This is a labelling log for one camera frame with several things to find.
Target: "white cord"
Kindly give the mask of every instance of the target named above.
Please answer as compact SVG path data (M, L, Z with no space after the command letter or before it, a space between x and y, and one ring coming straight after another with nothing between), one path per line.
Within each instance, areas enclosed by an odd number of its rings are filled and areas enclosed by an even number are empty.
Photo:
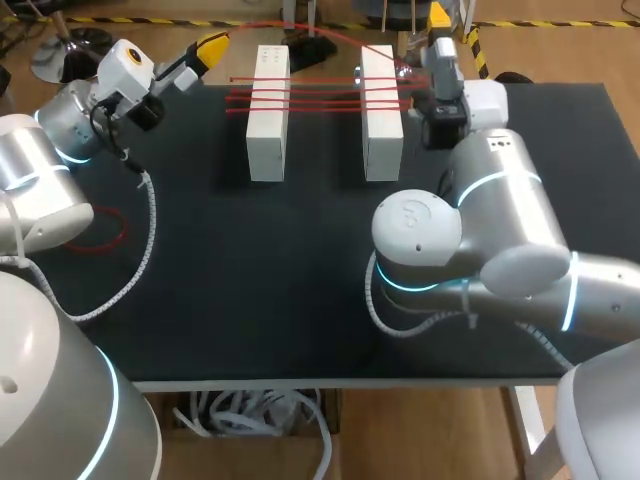
M320 434L324 444L322 459L314 475L314 480L321 480L327 473L331 463L332 444L327 421L322 414L319 400L314 402L296 390L225 390L211 402L207 421L214 428L207 430L201 422L205 416L210 392L191 392L189 397L189 415L187 418L177 408L173 413L182 423L201 437L238 437L238 436L273 436L288 435L304 405L311 411L311 418L318 420Z
M53 293L53 289L51 288L51 285L47 281L47 278L45 277L40 267L38 267L38 265L36 265L35 262L26 258L24 260L25 265L21 266L20 257L5 256L5 257L0 257L0 264L14 265L21 268L26 267L29 270L31 270L31 272L34 274L36 278L36 281L38 282L38 285L40 286L40 289L42 290L42 293L45 294L45 296L49 299L51 303L53 303L57 308L62 310L62 312L64 312L74 322L85 322L87 320L91 320L97 317L98 315L101 315L102 313L106 312L108 309L110 309L116 303L118 303L127 293L129 293L129 291L135 286L135 284L138 283L138 280L140 280L140 277L142 277L142 274L147 268L147 264L149 263L149 258L151 257L151 252L153 251L153 244L155 242L155 237L156 237L156 222L157 222L156 195L155 195L153 183L151 182L151 177L149 176L149 174L147 172L143 172L141 176L142 176L141 185L144 184L146 186L147 196L149 199L149 237L147 239L147 246L144 250L144 254L142 255L142 260L140 262L140 265L138 266L138 269L134 273L133 277L131 277L131 280L129 280L129 282L118 293L116 293L110 300L108 300L102 306L96 308L95 310L89 313L85 313L84 315L69 315L67 312L64 311L62 306L60 306L60 303L58 303L58 300L55 294Z
M553 344L549 341L549 339L547 337L545 337L544 334L540 330L538 330L533 325L530 325L530 324L524 323L524 322L515 322L515 324L516 324L517 327L521 328L522 330L524 330L525 332L530 334L533 338L535 338L536 341L540 345L542 345L547 352L549 352L549 355L551 355L553 357L553 359L556 362L558 362L558 364L562 368L564 368L567 371L573 369L573 367L575 365L573 365L573 363L571 363L569 360L567 360L567 357L562 355L562 353L560 353L560 351L556 347L553 346Z
M367 266L367 273L365 275L365 281L364 281L364 291L365 291L365 297L367 301L367 308L369 309L369 315L371 316L373 323L387 335L391 335L392 337L396 337L396 338L414 337L428 330L429 328L431 328L433 325L435 325L437 322L441 320L450 318L455 315L462 314L462 312L439 312L427 318L423 323L421 323L417 327L414 327L410 330L394 330L388 327L382 322L382 320L380 320L380 317L378 317L378 314L376 313L375 307L373 305L373 298L371 297L371 282L372 282L375 263L376 263L376 254L373 253L371 254L371 258L369 259L369 265ZM562 368L569 371L574 367L574 365L569 360L567 360L567 358L564 355L562 355L562 353L560 353L560 351L553 346L553 344L549 341L549 339L545 337L544 334L540 330L538 330L536 327L523 322L515 322L515 324L516 326L518 326L519 328L527 332L529 335L531 335L533 338L535 338L536 341L540 345L542 345L542 347L544 347L544 349L549 353L549 355L551 355L553 359L556 362L558 362L558 364Z
M371 258L369 259L369 265L367 265L367 272L364 277L364 295L365 300L367 302L367 308L369 309L369 316L371 316L371 320L376 327L382 330L387 335L390 335L395 338L410 338L415 337L416 335L420 335L426 332L428 329L433 327L436 323L441 322L442 320L446 320L451 317L455 317L460 315L460 312L437 312L428 317L424 322L422 322L417 327L410 328L408 330L396 330L387 326L376 312L376 308L373 305L373 296L371 295L371 283L373 281L373 270L376 264L376 254L372 253Z
M0 190L0 195L2 197L2 201L7 206L9 218L11 218L11 224L13 225L13 232L16 237L16 249L18 251L18 266L20 268L25 268L27 266L27 262L24 252L24 237L22 236L22 225L20 225L18 211L16 210L16 206L13 204L13 200L11 200L11 196L7 192Z

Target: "black table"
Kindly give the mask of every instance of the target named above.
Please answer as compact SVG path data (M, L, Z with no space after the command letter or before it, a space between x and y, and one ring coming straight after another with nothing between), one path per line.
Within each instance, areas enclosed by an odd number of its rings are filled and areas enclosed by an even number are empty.
M435 191L448 154L423 150L409 119L396 183L364 182L359 114L294 113L285 182L252 184L246 116L225 114L226 92L203 87L170 98L160 127L133 142L158 195L155 250L139 285L83 325L128 378L147 390L196 390L259 380L532 384L562 375L510 322L481 318L470 330L455 319L398 341L369 319L372 213L394 191ZM508 93L510 128L527 142L569 247L640 262L640 163L605 89L514 85ZM112 157L94 159L77 179L92 203L121 209L130 237L106 256L36 256L70 313L95 308L126 283L148 228L138 179ZM104 239L108 230L98 218L86 235ZM613 346L545 333L573 362Z

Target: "hazard stripe tape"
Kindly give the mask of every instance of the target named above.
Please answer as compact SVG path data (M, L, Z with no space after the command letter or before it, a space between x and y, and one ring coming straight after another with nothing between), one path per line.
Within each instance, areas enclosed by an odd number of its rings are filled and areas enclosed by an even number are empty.
M528 27L528 28L554 28L554 27L612 27L612 28L640 28L637 20L579 20L570 22L548 21L500 21L500 22L474 22L474 27Z
M19 22L19 21L33 22L33 18L20 18L20 17L5 17L3 22ZM67 17L67 23L135 23L144 25L176 25L180 27L206 27L206 28L234 28L241 27L243 25L249 25L255 22L242 22L235 20L177 20L168 18L143 18L143 17ZM50 18L37 19L39 22L51 22ZM336 22L324 22L319 27L328 28L331 30L378 30L379 27L374 27L366 23L336 23Z
M18 22L19 17L5 17L4 22ZM44 18L38 21L49 22L51 19ZM247 25L253 22L241 22L233 20L176 20L168 18L143 18L143 17L67 17L69 23L137 23L152 25L177 25L180 27L207 27L207 28L233 28ZM379 30L379 26L369 23L338 23L324 22L319 27L330 30ZM581 20L568 22L548 22L548 21L494 21L494 22L474 22L473 27L528 27L528 28L553 28L553 27L612 27L612 28L640 28L640 21L637 20Z
M469 43L471 44L471 52L473 52L473 59L476 62L476 69L478 70L478 76L482 80L489 78L489 68L487 67L487 59L484 58L482 48L480 47L480 37L478 36L478 29L474 28L469 32Z

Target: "red wire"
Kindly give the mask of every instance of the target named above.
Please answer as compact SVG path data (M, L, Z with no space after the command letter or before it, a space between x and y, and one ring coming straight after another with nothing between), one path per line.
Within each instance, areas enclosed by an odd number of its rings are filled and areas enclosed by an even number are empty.
M300 28L300 29L303 29L303 30L312 30L314 32L322 33L323 35L326 35L328 37L339 38L343 42L348 43L350 45L354 45L354 46L359 47L359 48L367 48L367 49L371 50L372 52L375 52L378 55L391 60L396 65L400 65L402 67L411 68L411 66L408 63L406 63L405 61L393 58L392 56L387 55L386 53L379 52L378 50L373 48L371 45L367 45L366 43L359 42L358 40L355 40L354 38L348 37L346 35L342 35L342 34L340 34L338 32L334 32L332 30L327 30L325 28L319 28L319 27L310 27L309 25L306 25L304 23L292 23L292 22L282 22L282 21L254 22L254 23L246 23L244 25L239 25L238 27L235 27L233 30L244 30L245 28L262 28L262 27L282 27L282 28L295 27L295 28Z
M245 89L232 88L230 94L239 93L251 93L251 92L289 92L300 95L349 95L359 92L380 92L382 90L411 90L415 87L426 87L426 84L410 84L410 85L398 85L397 87L380 87L380 88L363 88L361 90L300 90L295 88L252 88L251 85L247 85Z
M287 112L362 112L363 110L395 110L406 112L408 107L358 107L358 108L271 108L271 107L259 107L259 108L227 108L227 113L245 113L245 112L269 112L269 111L287 111Z
M295 79L298 84L336 84L338 82L347 82L347 85L353 84L353 81L356 77L318 77L318 78L301 78ZM258 77L229 77L230 82L244 82L244 81L286 81L291 80L291 78L258 78ZM427 81L427 77L371 77L371 78L360 78L360 80L411 80L411 81Z
M354 99L354 100L305 100L305 99L289 99L289 100L285 100L285 99L280 99L280 98L253 98L250 96L240 96L240 97L233 97L233 96L227 96L225 97L225 100L227 101L232 101L232 100L245 100L245 101L252 101L255 100L257 102L285 102L285 103L311 103L311 104L321 104L321 105L359 105L360 103L363 102L363 100L360 99ZM367 103L399 103L399 104L409 104L411 101L409 99L400 99L400 100L367 100Z
M122 213L120 213L120 210L118 210L117 208L101 207L98 205L93 205L93 209L96 212L104 213L105 215L110 215L117 218L120 221L120 233L111 242L105 243L103 245L96 245L93 247L83 247L80 245L65 243L64 247L68 250L71 250L75 253L81 253L83 255L102 255L116 248L125 240L125 238L127 238L127 235L129 233L129 224L126 217L122 215Z

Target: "white foam block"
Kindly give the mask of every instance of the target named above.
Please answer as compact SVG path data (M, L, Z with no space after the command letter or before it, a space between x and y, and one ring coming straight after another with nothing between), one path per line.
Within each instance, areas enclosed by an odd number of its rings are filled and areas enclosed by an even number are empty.
M391 45L372 46L393 58ZM364 110L364 108L396 107L398 103L398 84L395 81L395 65L391 58L362 48L360 74L364 80L360 81L360 97L362 99L362 151L364 156L364 170L368 182L395 181L400 174L402 160L403 130L402 118L399 110ZM365 91L372 88L387 88L388 90ZM380 100L395 100L395 102L380 102Z
M281 45L260 45L256 59L256 79L251 94L251 108L289 107L289 48ZM286 91L260 91L274 89ZM247 124L247 153L254 182L282 182L284 180L287 148L286 110L251 111Z

